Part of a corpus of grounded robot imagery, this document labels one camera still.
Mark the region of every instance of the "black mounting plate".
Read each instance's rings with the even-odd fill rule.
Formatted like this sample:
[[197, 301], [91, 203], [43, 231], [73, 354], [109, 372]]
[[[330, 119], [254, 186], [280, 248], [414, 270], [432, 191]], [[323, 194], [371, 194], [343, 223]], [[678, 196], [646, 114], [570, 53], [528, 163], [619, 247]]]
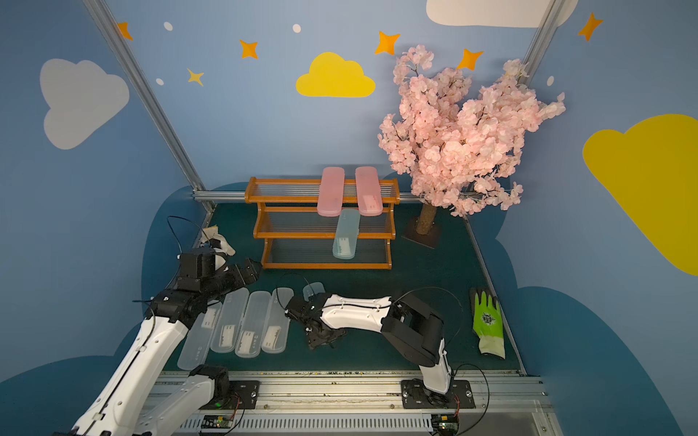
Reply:
[[220, 410], [225, 409], [235, 409], [235, 394], [240, 397], [240, 406], [238, 410], [242, 409], [254, 409], [257, 405], [257, 395], [259, 395], [260, 382], [259, 380], [230, 380], [228, 385], [228, 395], [230, 396], [232, 406], [223, 405], [222, 407], [216, 407], [215, 405], [206, 405], [201, 407], [201, 410]]
[[403, 380], [400, 383], [400, 387], [402, 390], [402, 407], [405, 409], [455, 409], [459, 401], [461, 409], [475, 409], [475, 399], [468, 380], [454, 380], [451, 383], [448, 392], [444, 394], [448, 399], [448, 403], [444, 405], [429, 402], [428, 395], [430, 391], [424, 388], [424, 384], [420, 379]]
[[438, 240], [441, 237], [441, 226], [434, 223], [432, 224], [429, 233], [419, 234], [417, 233], [418, 220], [418, 216], [415, 216], [410, 220], [410, 222], [407, 224], [407, 228], [405, 229], [405, 234], [402, 235], [403, 238], [422, 244], [428, 248], [436, 248], [438, 246]]

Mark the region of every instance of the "white glove fragment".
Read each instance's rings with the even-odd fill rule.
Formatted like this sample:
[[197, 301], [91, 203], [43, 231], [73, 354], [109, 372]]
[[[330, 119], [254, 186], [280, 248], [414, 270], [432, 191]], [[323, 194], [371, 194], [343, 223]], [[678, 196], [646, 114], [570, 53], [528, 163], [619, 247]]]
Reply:
[[[218, 233], [218, 226], [206, 227], [204, 233], [201, 235], [201, 243], [206, 243], [210, 239], [216, 239], [220, 241], [220, 248], [214, 246], [214, 250], [217, 253], [225, 253], [228, 256], [235, 254], [235, 250], [230, 246], [225, 236]], [[216, 269], [220, 268], [225, 264], [225, 259], [222, 256], [216, 256]]]

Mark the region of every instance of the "yellow cloud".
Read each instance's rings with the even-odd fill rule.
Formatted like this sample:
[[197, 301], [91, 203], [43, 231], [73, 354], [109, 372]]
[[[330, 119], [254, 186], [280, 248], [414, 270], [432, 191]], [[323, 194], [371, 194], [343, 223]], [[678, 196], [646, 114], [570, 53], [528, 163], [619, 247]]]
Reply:
[[318, 55], [308, 74], [296, 81], [298, 93], [308, 97], [366, 97], [374, 89], [376, 83], [364, 75], [358, 62], [331, 52]]
[[698, 120], [660, 115], [625, 134], [601, 130], [584, 145], [589, 170], [647, 239], [681, 271], [698, 276], [695, 161]]

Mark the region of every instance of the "white cloud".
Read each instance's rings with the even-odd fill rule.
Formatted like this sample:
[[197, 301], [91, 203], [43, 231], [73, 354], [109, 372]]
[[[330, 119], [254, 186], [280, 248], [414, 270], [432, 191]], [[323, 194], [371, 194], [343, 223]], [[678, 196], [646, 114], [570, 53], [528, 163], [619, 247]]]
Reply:
[[124, 79], [91, 61], [50, 59], [41, 67], [39, 82], [50, 107], [44, 131], [62, 150], [80, 145], [128, 103]]
[[[550, 0], [426, 0], [431, 21], [445, 26], [538, 27]], [[570, 17], [577, 0], [568, 0], [558, 26]]]

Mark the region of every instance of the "tree trunk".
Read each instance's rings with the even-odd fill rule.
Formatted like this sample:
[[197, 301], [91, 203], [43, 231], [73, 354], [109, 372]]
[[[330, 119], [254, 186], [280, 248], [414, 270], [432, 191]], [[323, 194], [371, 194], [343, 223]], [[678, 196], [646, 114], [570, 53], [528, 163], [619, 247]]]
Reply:
[[436, 206], [423, 203], [422, 212], [419, 213], [419, 218], [417, 219], [417, 233], [429, 233], [431, 226], [434, 224], [434, 216], [436, 216]]

